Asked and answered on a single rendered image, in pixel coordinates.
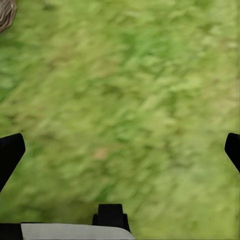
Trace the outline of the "wicker basket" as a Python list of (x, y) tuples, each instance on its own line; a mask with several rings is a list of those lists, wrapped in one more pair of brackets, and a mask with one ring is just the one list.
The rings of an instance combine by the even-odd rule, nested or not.
[(0, 0), (0, 34), (12, 24), (16, 10), (16, 0)]

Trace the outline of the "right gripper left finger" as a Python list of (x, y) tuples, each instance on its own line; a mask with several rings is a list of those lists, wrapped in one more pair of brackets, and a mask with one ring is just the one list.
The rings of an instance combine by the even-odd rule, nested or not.
[(0, 192), (25, 152), (25, 142), (21, 133), (0, 138)]

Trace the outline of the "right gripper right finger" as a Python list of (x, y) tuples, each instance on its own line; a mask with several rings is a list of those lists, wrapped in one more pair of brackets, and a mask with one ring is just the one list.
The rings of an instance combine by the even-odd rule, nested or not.
[(229, 133), (224, 150), (240, 172), (240, 134)]

